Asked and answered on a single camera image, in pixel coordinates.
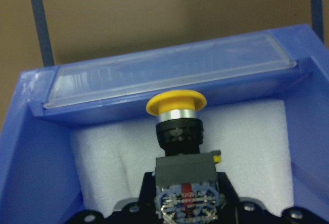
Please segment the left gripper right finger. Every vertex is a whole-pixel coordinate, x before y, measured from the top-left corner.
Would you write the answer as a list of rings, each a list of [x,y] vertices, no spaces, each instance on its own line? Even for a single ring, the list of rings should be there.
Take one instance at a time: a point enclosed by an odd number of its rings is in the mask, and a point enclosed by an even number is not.
[[[218,173],[217,178],[219,190],[224,194],[224,203],[217,210],[217,223],[328,223],[310,210],[296,206],[276,216],[260,200],[239,197],[226,173]]]

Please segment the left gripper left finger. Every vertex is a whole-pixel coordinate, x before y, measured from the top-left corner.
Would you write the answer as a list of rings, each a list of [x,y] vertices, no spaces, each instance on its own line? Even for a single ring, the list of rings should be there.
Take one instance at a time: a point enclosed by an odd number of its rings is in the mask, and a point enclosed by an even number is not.
[[[117,202],[110,216],[98,211],[77,213],[77,223],[161,223],[155,209],[156,185],[151,172],[144,174],[139,196]]]

